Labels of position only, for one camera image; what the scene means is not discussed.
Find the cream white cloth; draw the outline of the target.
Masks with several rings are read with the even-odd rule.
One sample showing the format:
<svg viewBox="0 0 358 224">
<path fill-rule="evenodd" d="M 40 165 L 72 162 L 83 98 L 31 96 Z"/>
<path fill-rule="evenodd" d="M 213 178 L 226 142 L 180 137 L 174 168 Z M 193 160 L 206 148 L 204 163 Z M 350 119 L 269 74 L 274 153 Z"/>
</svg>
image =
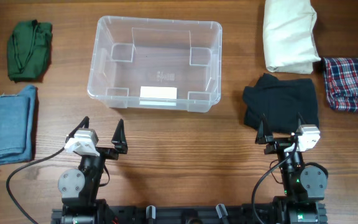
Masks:
<svg viewBox="0 0 358 224">
<path fill-rule="evenodd" d="M 311 74 L 319 62 L 313 28 L 317 14 L 310 0 L 266 0 L 263 45 L 270 72 Z"/>
</svg>

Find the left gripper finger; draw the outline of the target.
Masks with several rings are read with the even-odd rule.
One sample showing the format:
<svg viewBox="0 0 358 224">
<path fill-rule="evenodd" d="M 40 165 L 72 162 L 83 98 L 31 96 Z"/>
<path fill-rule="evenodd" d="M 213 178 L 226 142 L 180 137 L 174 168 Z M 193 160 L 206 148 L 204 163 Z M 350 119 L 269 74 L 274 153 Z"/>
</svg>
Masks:
<svg viewBox="0 0 358 224">
<path fill-rule="evenodd" d="M 128 151 L 128 145 L 126 141 L 126 136 L 124 132 L 124 120 L 120 119 L 116 130 L 113 134 L 113 137 L 111 139 L 111 142 L 114 144 L 114 150 L 118 154 L 127 154 Z"/>
<path fill-rule="evenodd" d="M 77 130 L 79 130 L 80 128 L 89 128 L 89 122 L 90 119 L 88 116 L 85 116 L 82 121 L 79 123 L 79 125 L 77 127 L 75 127 L 67 136 L 65 141 L 68 142 L 68 140 L 70 138 L 73 138 L 75 133 L 77 132 Z"/>
</svg>

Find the clear plastic storage container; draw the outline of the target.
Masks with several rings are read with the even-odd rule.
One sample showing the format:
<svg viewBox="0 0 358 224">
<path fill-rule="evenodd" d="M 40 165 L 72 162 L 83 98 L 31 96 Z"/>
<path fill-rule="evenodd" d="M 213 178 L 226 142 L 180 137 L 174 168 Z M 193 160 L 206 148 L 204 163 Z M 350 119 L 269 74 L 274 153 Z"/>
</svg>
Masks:
<svg viewBox="0 0 358 224">
<path fill-rule="evenodd" d="M 221 99 L 223 28 L 214 21 L 103 16 L 87 92 L 109 108 L 205 113 Z M 141 98 L 142 86 L 177 88 L 177 98 Z"/>
</svg>

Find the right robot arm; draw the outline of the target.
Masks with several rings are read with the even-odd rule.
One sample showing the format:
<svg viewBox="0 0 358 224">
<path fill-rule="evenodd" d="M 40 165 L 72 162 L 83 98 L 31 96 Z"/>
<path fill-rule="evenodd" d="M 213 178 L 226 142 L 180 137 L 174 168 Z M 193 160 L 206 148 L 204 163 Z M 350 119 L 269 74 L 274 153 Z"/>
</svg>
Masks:
<svg viewBox="0 0 358 224">
<path fill-rule="evenodd" d="M 256 223 L 326 223 L 324 199 L 328 184 L 328 170 L 316 162 L 305 163 L 302 154 L 315 147 L 320 130 L 306 124 L 300 114 L 298 129 L 286 138 L 275 138 L 267 118 L 262 115 L 255 142 L 264 144 L 264 154 L 277 155 L 278 163 L 258 180 L 251 198 L 252 218 Z M 279 169 L 284 196 L 276 196 L 262 209 L 255 203 L 259 185 L 273 171 Z"/>
</svg>

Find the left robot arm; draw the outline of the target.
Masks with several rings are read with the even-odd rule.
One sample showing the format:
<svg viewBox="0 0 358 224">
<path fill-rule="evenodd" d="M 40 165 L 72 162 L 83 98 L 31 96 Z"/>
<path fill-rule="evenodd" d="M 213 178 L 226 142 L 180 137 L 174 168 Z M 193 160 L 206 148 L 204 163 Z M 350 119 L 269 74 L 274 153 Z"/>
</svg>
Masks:
<svg viewBox="0 0 358 224">
<path fill-rule="evenodd" d="M 124 132 L 124 120 L 120 119 L 112 136 L 113 147 L 98 147 L 96 131 L 89 128 L 89 117 L 67 135 L 64 150 L 81 156 L 76 169 L 66 170 L 58 180 L 63 207 L 54 210 L 52 223 L 118 223 L 118 217 L 109 208 L 105 199 L 97 194 L 102 184 L 102 175 L 108 174 L 105 162 L 118 160 L 120 154 L 127 154 L 128 145 Z"/>
</svg>

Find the black cloth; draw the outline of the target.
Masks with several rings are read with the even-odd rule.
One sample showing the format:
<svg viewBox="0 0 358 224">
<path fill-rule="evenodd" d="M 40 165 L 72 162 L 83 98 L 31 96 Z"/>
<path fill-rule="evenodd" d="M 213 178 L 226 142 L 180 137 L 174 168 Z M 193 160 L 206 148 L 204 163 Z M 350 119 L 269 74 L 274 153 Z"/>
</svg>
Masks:
<svg viewBox="0 0 358 224">
<path fill-rule="evenodd" d="M 306 124 L 319 126 L 318 101 L 312 79 L 279 80 L 265 73 L 254 86 L 244 88 L 242 99 L 247 105 L 244 124 L 257 129 L 265 116 L 276 133 L 295 132 L 298 115 Z"/>
</svg>

